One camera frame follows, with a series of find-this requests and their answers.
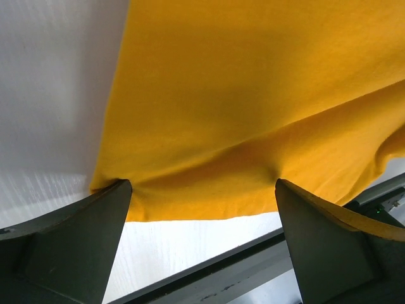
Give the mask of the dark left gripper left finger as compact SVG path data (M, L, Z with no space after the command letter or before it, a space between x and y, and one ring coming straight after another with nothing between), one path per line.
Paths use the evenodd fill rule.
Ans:
M127 180L1 229L1 303L101 303L127 217Z

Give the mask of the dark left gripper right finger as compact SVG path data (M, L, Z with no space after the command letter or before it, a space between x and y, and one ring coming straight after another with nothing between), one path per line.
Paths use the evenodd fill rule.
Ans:
M404 228L284 179L275 197L303 303L404 303Z

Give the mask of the orange t shirt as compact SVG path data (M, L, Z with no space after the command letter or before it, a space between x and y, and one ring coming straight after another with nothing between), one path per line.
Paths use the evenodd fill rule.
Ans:
M404 156L403 1L131 1L92 192L127 220L345 205Z

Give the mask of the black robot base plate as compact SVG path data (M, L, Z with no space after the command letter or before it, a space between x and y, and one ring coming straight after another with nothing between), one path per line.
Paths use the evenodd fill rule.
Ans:
M404 197L404 176L373 186L344 208L404 228L389 209ZM120 303L228 303L294 271L283 226L226 253L144 287Z

